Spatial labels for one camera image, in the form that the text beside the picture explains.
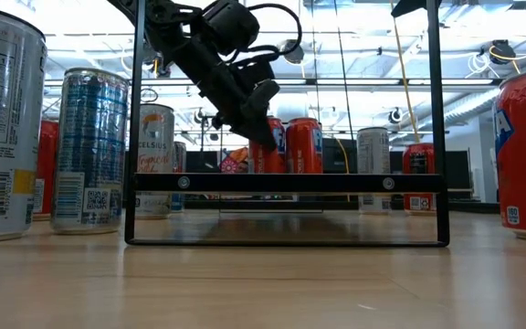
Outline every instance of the wooden table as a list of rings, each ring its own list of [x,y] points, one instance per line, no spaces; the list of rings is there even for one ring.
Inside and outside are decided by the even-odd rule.
[[[122,240],[36,223],[0,242],[0,328],[526,328],[526,241],[498,216],[452,214],[448,249]]]

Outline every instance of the can lid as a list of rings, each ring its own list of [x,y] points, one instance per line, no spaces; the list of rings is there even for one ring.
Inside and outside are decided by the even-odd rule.
[[[157,103],[151,103],[151,102],[149,102],[149,103],[142,103],[142,104],[139,105],[140,108],[141,108],[142,106],[157,106],[157,107],[163,107],[163,108],[165,108],[165,109],[167,109],[167,110],[170,110],[170,111],[174,111],[173,108],[171,108],[171,107],[169,107],[169,106],[167,106],[167,105],[157,104]]]
[[[65,72],[64,72],[64,76],[66,77],[68,74],[70,73],[75,73],[75,72],[94,72],[94,73],[99,73],[99,74],[105,74],[105,75],[108,75],[108,76],[111,76],[117,80],[121,80],[123,81],[123,83],[127,84],[127,86],[129,86],[129,81],[127,79],[125,79],[124,77],[120,76],[119,74],[117,73],[113,73],[113,72],[109,72],[109,71],[106,71],[104,69],[94,69],[94,68],[72,68],[72,69],[67,69]]]
[[[42,31],[40,31],[39,28],[34,27],[31,23],[28,23],[27,21],[25,21],[25,20],[23,20],[23,19],[21,19],[21,18],[19,18],[17,16],[13,16],[13,15],[8,14],[6,12],[2,12],[1,10],[0,10],[0,15],[12,18],[12,19],[18,21],[19,23],[22,23],[22,24],[26,25],[27,27],[30,27],[30,28],[34,29],[44,39],[44,42],[46,42],[46,36],[44,35],[44,33],[42,33]]]
[[[289,120],[289,123],[297,122],[297,121],[312,121],[312,122],[318,122],[318,120],[316,120],[316,119],[314,119],[314,118],[301,117],[301,118],[293,118],[293,119]]]
[[[514,77],[510,77],[510,78],[504,80],[503,82],[501,82],[500,85],[499,85],[499,88],[502,89],[502,87],[504,87],[505,84],[507,84],[509,82],[512,82],[514,80],[517,80],[519,78],[524,78],[524,77],[526,77],[526,72],[518,74],[518,75],[516,75]]]
[[[357,132],[359,133],[359,132],[363,132],[363,131],[367,131],[367,130],[374,130],[374,129],[376,129],[376,130],[384,130],[384,131],[386,131],[386,132],[389,131],[389,130],[386,129],[385,127],[366,127],[366,128],[361,128],[361,129],[359,129]]]

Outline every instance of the black metal frame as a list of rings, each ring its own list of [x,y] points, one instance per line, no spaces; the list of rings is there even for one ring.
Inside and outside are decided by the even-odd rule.
[[[166,191],[184,194],[302,194],[346,195],[366,192],[437,194],[437,241],[432,242],[171,242],[135,238],[135,203],[127,203],[125,242],[132,245],[195,245],[195,246],[281,246],[281,247],[445,247],[449,244],[449,214],[447,203],[446,143],[442,97],[442,72],[439,46],[439,22],[436,0],[427,0],[429,23],[429,71],[435,175],[223,175],[223,174],[135,174],[139,142],[139,120],[142,89],[142,50],[145,24],[145,0],[137,1],[133,77],[131,85],[131,133],[129,141],[128,199],[135,200],[136,191]]]

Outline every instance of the blue and silver can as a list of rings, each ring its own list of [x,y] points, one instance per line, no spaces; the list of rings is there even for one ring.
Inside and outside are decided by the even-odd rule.
[[[129,83],[98,69],[64,76],[51,226],[59,234],[121,224]]]
[[[182,142],[174,142],[174,172],[186,172],[186,144]],[[179,193],[172,194],[170,211],[183,212],[184,211],[184,195]]]

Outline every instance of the silver can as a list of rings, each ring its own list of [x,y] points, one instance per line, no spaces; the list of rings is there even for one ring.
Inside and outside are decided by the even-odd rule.
[[[170,174],[174,167],[174,109],[160,104],[140,107],[137,172]],[[170,213],[170,195],[164,192],[138,192],[135,217],[162,219]]]
[[[112,232],[121,223],[129,83],[99,69],[64,76],[51,226]]]
[[[386,128],[364,128],[356,134],[356,165],[358,174],[391,174],[389,134]],[[364,214],[386,215],[391,211],[391,197],[362,194],[358,198]]]
[[[174,142],[174,172],[186,172],[186,144]],[[184,195],[181,193],[172,194],[170,210],[173,213],[184,211]]]
[[[0,12],[0,240],[32,222],[46,58],[42,32]]]

